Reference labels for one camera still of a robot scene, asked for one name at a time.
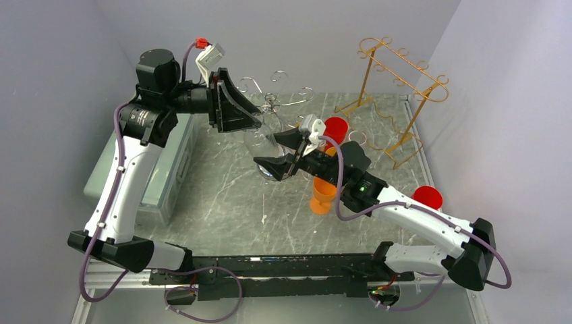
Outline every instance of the metal frame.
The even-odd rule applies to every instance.
[[[411,112],[411,96],[402,95],[400,96],[403,109],[406,112],[409,120],[413,117]],[[413,123],[411,127],[412,132],[419,136],[416,125]],[[433,179],[427,164],[427,158],[425,156],[424,150],[420,149],[419,159],[423,165],[424,177],[428,184],[433,186]],[[89,266],[89,272],[86,275],[86,288],[89,294],[94,294],[97,289],[107,289],[117,277],[121,274],[123,269],[102,263],[100,261],[91,261]],[[151,276],[151,270],[143,270],[140,273],[128,273],[123,280],[117,285],[116,289],[160,289],[164,290],[166,288],[172,288],[178,285],[150,285],[149,278]],[[436,284],[438,281],[435,277],[426,277],[423,275],[417,275],[414,281],[400,281],[400,285],[431,285]],[[381,281],[371,281],[368,282],[368,286],[381,286],[387,284],[387,282]],[[445,279],[444,285],[455,285],[455,283],[450,279]],[[481,294],[479,292],[473,292],[466,290],[467,298],[471,311],[473,313],[475,323],[489,323],[488,315],[482,301]],[[91,309],[91,303],[85,301],[81,296],[79,297],[78,304],[76,305],[76,311],[74,317],[71,320],[71,324],[85,324],[88,320],[88,315]]]

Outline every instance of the tabletop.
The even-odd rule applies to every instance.
[[[308,102],[282,107],[286,118],[315,113],[326,119],[337,105],[358,98],[357,93],[319,93]],[[398,94],[372,95],[378,111],[395,118],[397,128],[409,123]],[[251,101],[262,104],[259,96]],[[300,100],[298,94],[281,94],[282,103]],[[210,128],[206,116],[196,116],[198,137],[187,178],[181,187],[168,226],[138,224],[136,235],[161,240],[193,250],[194,255],[320,254],[374,252],[382,241],[429,244],[398,225],[375,217],[340,221],[333,211],[319,216],[311,212],[312,181],[296,176],[282,182],[264,180],[244,143],[232,134]],[[350,122],[367,133],[375,146],[389,148],[399,139],[391,118],[383,118],[368,103],[350,114]],[[369,172],[410,195],[427,185],[426,170],[419,155],[398,169],[383,151],[364,146],[372,160]],[[398,159],[416,151],[414,141],[400,146]],[[342,214],[352,212],[342,207]]]

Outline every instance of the red cup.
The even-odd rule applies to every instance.
[[[340,117],[330,117],[326,119],[326,131],[325,136],[331,137],[336,143],[341,144],[345,140],[345,135],[349,126],[347,122]],[[326,143],[325,151],[332,147],[330,142]]]
[[[437,189],[431,186],[420,186],[411,197],[433,209],[439,209],[443,206],[443,197]]]

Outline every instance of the orange cup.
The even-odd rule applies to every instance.
[[[331,147],[326,150],[326,154],[333,156],[336,148]],[[310,199],[310,209],[318,215],[326,215],[332,208],[332,200],[336,197],[336,186],[314,177],[314,196]]]

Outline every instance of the gold wire rack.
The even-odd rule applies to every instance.
[[[363,43],[366,41],[371,41],[371,40],[376,41],[377,44],[375,46],[371,47],[370,49],[365,50],[362,46]],[[360,96],[357,98],[357,100],[350,102],[346,106],[335,107],[334,112],[335,113],[338,113],[338,112],[343,113],[345,115],[345,119],[347,120],[349,127],[352,130],[355,130],[355,127],[352,125],[350,118],[349,118],[349,115],[351,114],[352,111],[355,111],[357,108],[359,108],[359,107],[361,107],[361,106],[363,106],[369,102],[372,102],[374,104],[375,111],[380,117],[390,118],[391,119],[391,125],[392,125],[394,131],[396,131],[396,133],[401,135],[399,141],[397,141],[397,143],[395,143],[393,146],[391,146],[389,148],[377,147],[369,139],[367,140],[367,143],[368,143],[368,146],[371,147],[372,149],[385,152],[393,160],[393,169],[396,169],[396,168],[400,167],[402,164],[404,164],[405,162],[407,162],[414,155],[416,155],[421,150],[421,148],[423,147],[423,142],[419,139],[419,137],[417,137],[413,132],[410,132],[411,127],[413,126],[413,123],[417,119],[419,112],[421,111],[421,109],[425,105],[425,102],[432,101],[434,103],[440,103],[440,102],[445,101],[449,97],[449,89],[445,86],[445,84],[449,83],[449,79],[444,74],[441,74],[441,75],[437,76],[436,78],[431,76],[430,74],[428,74],[426,72],[426,70],[429,68],[429,64],[427,64],[427,62],[425,60],[421,60],[421,61],[417,62],[416,64],[411,62],[407,58],[407,56],[409,55],[409,49],[406,49],[405,47],[400,47],[399,49],[395,50],[394,48],[389,46],[392,43],[392,41],[393,41],[393,39],[389,36],[383,37],[382,39],[374,38],[374,37],[368,37],[368,38],[362,39],[362,41],[360,42],[360,50],[357,52],[357,54],[362,55],[362,56],[360,56],[361,59],[366,59],[369,57],[369,62],[368,62],[368,69],[366,70],[366,76],[364,77],[364,83],[362,84],[362,89],[360,91]],[[400,57],[404,62],[406,62],[407,64],[409,64],[413,68],[415,68],[417,71],[421,72],[422,76],[425,76],[425,77],[431,79],[431,81],[433,81],[433,84],[424,90],[417,89],[414,85],[412,85],[407,80],[405,80],[403,77],[401,77],[399,74],[397,74],[392,69],[387,67],[387,65],[381,63],[377,58],[375,58],[376,51],[379,49],[382,49],[382,48],[386,48],[391,53]],[[382,114],[377,107],[376,101],[373,99],[373,97],[371,97],[366,92],[366,84],[368,82],[368,76],[370,75],[370,71],[372,69],[372,64],[374,62],[375,62],[375,64],[373,65],[373,67],[375,68],[376,71],[379,71],[379,72],[387,71],[390,74],[392,74],[395,77],[393,79],[393,83],[395,83],[397,86],[408,86],[408,87],[410,87],[413,90],[413,96],[416,97],[418,99],[418,101],[421,102],[419,104],[419,107],[417,108],[416,112],[414,113],[411,121],[407,125],[405,131],[400,131],[397,128],[397,125],[395,124],[395,118],[393,116]],[[438,88],[442,89],[442,91],[439,91],[439,92],[443,93],[443,91],[444,91],[444,95],[441,98],[431,97],[431,94],[433,93],[433,91],[438,89]],[[399,161],[391,153],[395,149],[397,149],[398,147],[400,147],[401,145],[403,145],[404,143],[406,143],[407,141],[409,141],[411,139],[416,140],[418,142],[417,150],[413,154],[411,154],[410,156],[406,157],[404,160]]]

